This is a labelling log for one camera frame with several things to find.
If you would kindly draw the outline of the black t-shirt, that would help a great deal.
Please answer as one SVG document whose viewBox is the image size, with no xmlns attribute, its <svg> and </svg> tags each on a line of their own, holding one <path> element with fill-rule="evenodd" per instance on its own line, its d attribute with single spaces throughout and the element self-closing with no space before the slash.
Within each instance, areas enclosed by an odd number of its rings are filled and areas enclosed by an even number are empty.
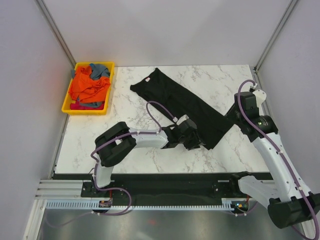
<svg viewBox="0 0 320 240">
<path fill-rule="evenodd" d="M 234 125 L 227 117 L 208 105 L 197 95 L 175 82 L 158 68 L 140 82 L 130 86 L 130 90 L 152 104 L 169 120 L 170 114 L 178 119 L 187 115 L 197 126 L 200 139 L 207 150 L 213 149 Z"/>
</svg>

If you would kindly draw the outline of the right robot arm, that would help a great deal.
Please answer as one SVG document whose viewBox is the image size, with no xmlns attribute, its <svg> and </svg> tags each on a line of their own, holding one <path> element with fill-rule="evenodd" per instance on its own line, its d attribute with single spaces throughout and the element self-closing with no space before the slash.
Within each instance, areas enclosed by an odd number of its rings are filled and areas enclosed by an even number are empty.
<svg viewBox="0 0 320 240">
<path fill-rule="evenodd" d="M 225 116 L 258 150 L 274 184 L 266 185 L 243 171 L 231 176 L 229 191 L 235 197 L 245 194 L 254 198 L 267 209 L 274 225 L 283 229 L 311 220 L 320 211 L 320 195 L 312 193 L 293 166 L 273 119 L 260 115 L 259 107 L 265 100 L 261 90 L 236 93 Z"/>
</svg>

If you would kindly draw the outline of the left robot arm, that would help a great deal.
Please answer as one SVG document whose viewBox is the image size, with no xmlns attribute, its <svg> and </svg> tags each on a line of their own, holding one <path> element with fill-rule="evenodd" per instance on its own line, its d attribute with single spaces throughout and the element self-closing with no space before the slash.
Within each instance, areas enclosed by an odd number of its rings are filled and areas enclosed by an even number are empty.
<svg viewBox="0 0 320 240">
<path fill-rule="evenodd" d="M 172 149 L 183 145 L 187 150 L 198 149 L 205 143 L 201 139 L 196 124 L 184 120 L 177 124 L 160 127 L 159 130 L 139 130 L 128 127 L 124 121 L 118 122 L 95 141 L 91 157 L 96 164 L 93 172 L 92 191 L 99 197 L 110 191 L 111 175 L 114 166 L 119 164 L 134 149 Z"/>
</svg>

